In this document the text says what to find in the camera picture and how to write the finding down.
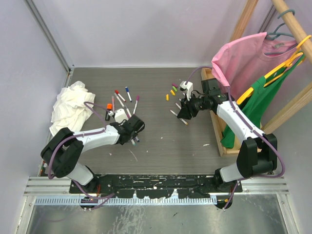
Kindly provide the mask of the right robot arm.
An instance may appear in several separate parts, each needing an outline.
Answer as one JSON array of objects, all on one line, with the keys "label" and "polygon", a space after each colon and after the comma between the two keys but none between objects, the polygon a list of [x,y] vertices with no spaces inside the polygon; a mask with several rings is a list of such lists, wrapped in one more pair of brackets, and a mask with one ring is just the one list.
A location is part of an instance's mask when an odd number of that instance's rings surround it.
[{"label": "right robot arm", "polygon": [[217,79],[201,82],[203,92],[193,89],[189,81],[181,82],[179,89],[185,96],[177,118],[190,120],[201,110],[211,110],[223,119],[241,142],[236,162],[217,169],[214,187],[225,192],[231,182],[254,176],[266,176],[277,168],[277,139],[256,127],[240,110],[229,92],[221,92]]}]

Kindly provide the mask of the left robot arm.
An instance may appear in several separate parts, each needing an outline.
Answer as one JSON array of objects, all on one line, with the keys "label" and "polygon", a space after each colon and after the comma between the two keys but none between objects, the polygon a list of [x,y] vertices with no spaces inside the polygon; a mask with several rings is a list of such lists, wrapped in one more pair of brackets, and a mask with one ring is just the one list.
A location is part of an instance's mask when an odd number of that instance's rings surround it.
[{"label": "left robot arm", "polygon": [[68,177],[80,184],[86,193],[93,193],[98,187],[98,179],[87,166],[78,162],[86,151],[106,145],[123,145],[140,133],[145,123],[137,116],[132,116],[121,123],[113,122],[105,128],[85,132],[72,132],[62,128],[49,141],[40,153],[49,166],[49,172],[57,178]]}]

